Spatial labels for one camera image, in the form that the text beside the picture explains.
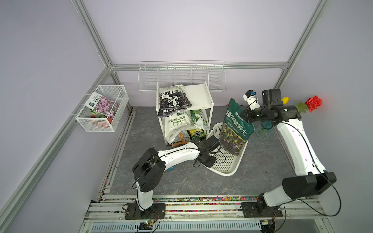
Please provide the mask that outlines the tall green soil bag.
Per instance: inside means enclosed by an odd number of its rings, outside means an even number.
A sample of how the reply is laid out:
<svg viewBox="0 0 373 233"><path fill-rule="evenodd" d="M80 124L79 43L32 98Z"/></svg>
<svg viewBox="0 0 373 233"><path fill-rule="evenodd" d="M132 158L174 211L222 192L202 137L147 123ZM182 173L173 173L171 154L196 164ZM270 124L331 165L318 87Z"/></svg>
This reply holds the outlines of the tall green soil bag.
<svg viewBox="0 0 373 233"><path fill-rule="evenodd" d="M233 155L239 155L252 133L254 125L248 123L241 114L244 110L231 98L226 110L220 139L222 147Z"/></svg>

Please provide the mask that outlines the white green small bag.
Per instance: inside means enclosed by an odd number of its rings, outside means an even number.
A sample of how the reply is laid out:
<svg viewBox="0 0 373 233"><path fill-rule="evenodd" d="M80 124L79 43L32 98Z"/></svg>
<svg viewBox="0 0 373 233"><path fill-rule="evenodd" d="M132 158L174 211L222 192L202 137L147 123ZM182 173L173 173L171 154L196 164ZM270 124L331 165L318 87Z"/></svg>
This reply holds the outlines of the white green small bag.
<svg viewBox="0 0 373 233"><path fill-rule="evenodd" d="M190 115L195 128L202 130L210 130L207 118L205 117L202 110L190 110Z"/></svg>

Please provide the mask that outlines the white fertilizer bag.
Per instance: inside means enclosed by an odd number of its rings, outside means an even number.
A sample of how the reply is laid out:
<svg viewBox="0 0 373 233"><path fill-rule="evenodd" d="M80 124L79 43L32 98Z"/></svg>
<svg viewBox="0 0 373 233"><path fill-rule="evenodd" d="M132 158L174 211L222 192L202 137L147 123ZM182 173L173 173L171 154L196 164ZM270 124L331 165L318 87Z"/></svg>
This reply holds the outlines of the white fertilizer bag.
<svg viewBox="0 0 373 233"><path fill-rule="evenodd" d="M193 121L188 112L177 112L165 118L164 132L166 141L171 144L180 132L193 126Z"/></svg>

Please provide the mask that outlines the black rose soil bag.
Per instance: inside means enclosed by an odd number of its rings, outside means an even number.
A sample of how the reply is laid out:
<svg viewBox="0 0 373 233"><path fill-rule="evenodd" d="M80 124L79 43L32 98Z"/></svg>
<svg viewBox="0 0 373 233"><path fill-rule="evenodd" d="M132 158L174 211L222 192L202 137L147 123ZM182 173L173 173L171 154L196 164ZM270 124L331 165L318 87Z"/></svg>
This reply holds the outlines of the black rose soil bag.
<svg viewBox="0 0 373 233"><path fill-rule="evenodd" d="M169 117L174 113L185 111L192 107L192 103L185 93L185 87L174 85L158 89L159 110L158 117Z"/></svg>

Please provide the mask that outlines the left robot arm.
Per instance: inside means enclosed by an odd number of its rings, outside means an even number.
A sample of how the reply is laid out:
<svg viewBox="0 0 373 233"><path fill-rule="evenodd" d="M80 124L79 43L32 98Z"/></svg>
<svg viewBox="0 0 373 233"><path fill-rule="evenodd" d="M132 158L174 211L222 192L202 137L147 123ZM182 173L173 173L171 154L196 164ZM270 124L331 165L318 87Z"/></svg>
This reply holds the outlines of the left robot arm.
<svg viewBox="0 0 373 233"><path fill-rule="evenodd" d="M219 147L219 140L212 136L205 140L193 139L182 146L169 150L147 149L133 166L137 207L141 211L149 210L152 207L153 190L159 185L166 170L191 160L211 168L217 162L217 158L212 153Z"/></svg>

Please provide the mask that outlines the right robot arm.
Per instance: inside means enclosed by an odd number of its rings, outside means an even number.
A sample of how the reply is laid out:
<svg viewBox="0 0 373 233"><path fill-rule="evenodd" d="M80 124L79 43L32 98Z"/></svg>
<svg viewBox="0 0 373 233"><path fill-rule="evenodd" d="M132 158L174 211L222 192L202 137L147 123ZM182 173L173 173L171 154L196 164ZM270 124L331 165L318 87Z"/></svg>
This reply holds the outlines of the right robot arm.
<svg viewBox="0 0 373 233"><path fill-rule="evenodd" d="M299 198L320 195L336 182L335 173L328 172L314 152L305 133L301 114L294 105L285 105L280 89L262 92L263 105L254 90L243 95L248 109L241 116L249 123L270 122L279 132L282 143L293 163L296 176L285 178L279 187L262 193L258 209L267 209Z"/></svg>

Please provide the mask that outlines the white three-tier shelf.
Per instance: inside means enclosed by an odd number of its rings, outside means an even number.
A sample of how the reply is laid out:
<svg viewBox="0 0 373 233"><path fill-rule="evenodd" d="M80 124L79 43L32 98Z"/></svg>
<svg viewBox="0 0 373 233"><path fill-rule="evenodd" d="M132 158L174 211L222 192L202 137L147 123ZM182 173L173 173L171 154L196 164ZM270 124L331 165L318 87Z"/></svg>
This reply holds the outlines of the white three-tier shelf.
<svg viewBox="0 0 373 233"><path fill-rule="evenodd" d="M201 110L207 119L209 127L211 127L214 103L207 82L204 81L203 84L186 85L184 86L184 90L184 93L192 104L192 107L188 108L187 111ZM211 128L205 130L205 133L208 135L210 131Z"/></svg>

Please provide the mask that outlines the green yellow packet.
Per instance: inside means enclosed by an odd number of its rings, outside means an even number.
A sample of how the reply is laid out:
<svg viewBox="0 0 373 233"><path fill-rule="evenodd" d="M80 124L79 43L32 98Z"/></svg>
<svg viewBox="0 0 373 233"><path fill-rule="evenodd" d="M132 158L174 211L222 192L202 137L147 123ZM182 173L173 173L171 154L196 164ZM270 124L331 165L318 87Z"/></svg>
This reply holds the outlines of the green yellow packet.
<svg viewBox="0 0 373 233"><path fill-rule="evenodd" d="M190 136L191 141L195 139L203 141L207 137L206 133L202 129L190 129L187 132Z"/></svg>

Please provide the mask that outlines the white perforated plastic basket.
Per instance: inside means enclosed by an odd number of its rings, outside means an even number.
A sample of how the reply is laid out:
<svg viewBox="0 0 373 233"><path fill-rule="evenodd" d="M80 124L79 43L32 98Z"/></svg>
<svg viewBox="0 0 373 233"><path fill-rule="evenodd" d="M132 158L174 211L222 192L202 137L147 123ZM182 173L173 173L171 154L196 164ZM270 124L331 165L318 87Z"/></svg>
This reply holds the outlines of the white perforated plastic basket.
<svg viewBox="0 0 373 233"><path fill-rule="evenodd" d="M220 132L222 129L222 125L223 125L222 122L215 124L207 136L207 138L215 136L220 142L220 146L217 147L219 151L216 154L210 153L211 156L214 156L217 158L217 161L214 163L214 165L211 168L207 168L207 169L221 176L231 176L236 173L241 163L246 147L248 145L248 141L244 144L243 148L240 150L238 155L234 155L231 152L227 151L222 146L222 139L220 138Z"/></svg>

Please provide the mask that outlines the orange packet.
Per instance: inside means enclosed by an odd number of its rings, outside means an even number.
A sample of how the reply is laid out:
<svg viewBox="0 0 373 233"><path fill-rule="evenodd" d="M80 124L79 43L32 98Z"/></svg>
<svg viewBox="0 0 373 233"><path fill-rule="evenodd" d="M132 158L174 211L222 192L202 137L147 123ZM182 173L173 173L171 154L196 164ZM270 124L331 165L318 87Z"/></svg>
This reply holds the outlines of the orange packet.
<svg viewBox="0 0 373 233"><path fill-rule="evenodd" d="M189 143L190 141L191 141L191 137L190 137L188 130L182 131L176 136L176 138L172 142L172 147L173 148L179 147L179 146Z"/></svg>

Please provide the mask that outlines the tulip bouquet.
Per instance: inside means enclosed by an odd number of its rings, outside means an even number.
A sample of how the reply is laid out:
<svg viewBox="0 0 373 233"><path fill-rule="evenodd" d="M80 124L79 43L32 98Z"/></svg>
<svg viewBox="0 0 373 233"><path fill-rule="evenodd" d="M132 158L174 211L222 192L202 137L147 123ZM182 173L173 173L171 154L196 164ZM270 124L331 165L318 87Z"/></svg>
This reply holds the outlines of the tulip bouquet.
<svg viewBox="0 0 373 233"><path fill-rule="evenodd" d="M287 105L288 102L289 102L289 97L284 97L284 98L282 99L282 102L283 102L284 105ZM297 110L298 110L300 113L306 113L306 112L309 110L309 108L307 107L307 105L306 105L305 103L303 103L303 102L298 102L298 103L296 103L296 104L295 104L295 107L297 108Z"/></svg>

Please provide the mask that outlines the red artificial rose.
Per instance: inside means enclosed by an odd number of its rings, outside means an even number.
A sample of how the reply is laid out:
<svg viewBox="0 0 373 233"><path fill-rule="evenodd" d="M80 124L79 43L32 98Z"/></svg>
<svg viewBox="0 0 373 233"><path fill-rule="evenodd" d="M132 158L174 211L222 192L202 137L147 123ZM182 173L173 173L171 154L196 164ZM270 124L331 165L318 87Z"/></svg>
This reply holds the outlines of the red artificial rose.
<svg viewBox="0 0 373 233"><path fill-rule="evenodd" d="M315 95L312 98L309 98L305 102L305 105L307 106L309 112L312 113L314 110L322 105L322 100L317 95Z"/></svg>

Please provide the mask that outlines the purple flower seed packet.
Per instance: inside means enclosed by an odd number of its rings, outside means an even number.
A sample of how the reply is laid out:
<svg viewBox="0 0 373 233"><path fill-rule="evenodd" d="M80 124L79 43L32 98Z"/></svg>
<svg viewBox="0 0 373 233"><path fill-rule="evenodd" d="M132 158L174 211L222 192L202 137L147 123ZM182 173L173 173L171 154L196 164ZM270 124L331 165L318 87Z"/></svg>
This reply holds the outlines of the purple flower seed packet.
<svg viewBox="0 0 373 233"><path fill-rule="evenodd" d="M98 118L113 119L119 109L119 104L97 92L93 92L85 102L85 107Z"/></svg>

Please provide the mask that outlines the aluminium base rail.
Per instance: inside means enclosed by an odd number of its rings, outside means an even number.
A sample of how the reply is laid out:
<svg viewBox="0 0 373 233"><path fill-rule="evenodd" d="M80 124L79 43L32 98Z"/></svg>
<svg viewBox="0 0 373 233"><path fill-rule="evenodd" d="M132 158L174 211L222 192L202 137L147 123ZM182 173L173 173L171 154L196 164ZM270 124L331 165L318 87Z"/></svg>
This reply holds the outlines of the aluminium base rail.
<svg viewBox="0 0 373 233"><path fill-rule="evenodd" d="M150 223L150 233L259 232L332 233L332 227L317 199L293 201L261 215L255 211L255 195L156 195L160 213L138 219L127 213L134 195L103 195L91 203L83 220L82 233L142 233Z"/></svg>

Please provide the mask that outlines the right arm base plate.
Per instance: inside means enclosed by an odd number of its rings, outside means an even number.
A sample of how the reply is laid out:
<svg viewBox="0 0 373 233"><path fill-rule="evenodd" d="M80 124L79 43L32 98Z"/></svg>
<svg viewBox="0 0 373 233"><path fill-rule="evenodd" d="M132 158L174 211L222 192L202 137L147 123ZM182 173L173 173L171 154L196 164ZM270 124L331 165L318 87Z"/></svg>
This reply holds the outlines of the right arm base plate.
<svg viewBox="0 0 373 233"><path fill-rule="evenodd" d="M278 207L263 207L255 202L241 203L239 210L245 218L276 218L283 217L282 209Z"/></svg>

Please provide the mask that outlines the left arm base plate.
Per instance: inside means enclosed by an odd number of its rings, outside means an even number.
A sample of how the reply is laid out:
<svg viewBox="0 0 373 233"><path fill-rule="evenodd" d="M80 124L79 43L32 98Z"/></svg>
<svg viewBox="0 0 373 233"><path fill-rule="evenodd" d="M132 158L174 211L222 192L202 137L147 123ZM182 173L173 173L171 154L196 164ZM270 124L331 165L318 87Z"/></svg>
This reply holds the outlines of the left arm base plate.
<svg viewBox="0 0 373 233"><path fill-rule="evenodd" d="M125 219L140 220L140 219L164 219L166 213L166 205L162 203L153 204L147 210L141 210L136 203L126 203L122 206L125 212Z"/></svg>

